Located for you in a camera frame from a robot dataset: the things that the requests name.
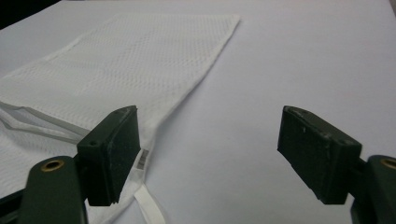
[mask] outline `white backdrop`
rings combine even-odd
[[[350,223],[276,151],[283,105],[396,157],[388,0],[60,2],[0,31],[0,76],[120,12],[239,14],[206,79],[161,127],[147,185],[169,223]],[[144,223],[133,203],[116,223]]]

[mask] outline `white mesh laundry bag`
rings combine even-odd
[[[1,78],[0,197],[24,188],[37,162],[76,155],[83,136],[127,105],[138,108],[144,153],[136,161],[146,160],[159,125],[204,78],[238,22],[235,15],[121,14]],[[107,223],[138,199],[145,168],[134,165],[120,203],[88,207],[90,222]]]

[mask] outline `white strap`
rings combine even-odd
[[[64,128],[72,133],[75,133],[77,135],[81,135],[81,136],[85,136],[87,135],[91,130],[87,130],[87,129],[83,129],[81,127],[78,127],[76,125],[73,125],[71,123],[68,123],[66,121],[60,120],[60,119],[56,119],[54,117],[51,117],[49,115],[46,115],[44,113],[41,113],[37,110],[34,110],[31,107],[27,107],[27,106],[15,106],[15,105],[9,105],[9,104],[5,104],[3,102],[0,101],[0,109],[1,107],[6,108],[6,109],[10,109],[10,110],[25,110],[26,112],[28,112],[29,114],[33,115],[34,117],[38,118],[38,119],[42,119],[46,122],[49,122],[51,124],[54,124],[56,126],[59,126],[61,128]]]
[[[2,121],[6,125],[6,127],[11,130],[40,134],[43,136],[55,138],[65,142],[77,143],[81,139],[81,137],[77,135],[64,133],[57,130],[52,130],[49,128],[21,122],[17,119],[14,119],[11,115],[9,115],[6,111],[2,110],[1,108],[0,108],[0,121]]]
[[[145,184],[137,190],[134,194],[137,202],[139,203],[140,210],[143,217],[148,224],[165,224],[163,213],[161,212],[158,204],[154,201]]]

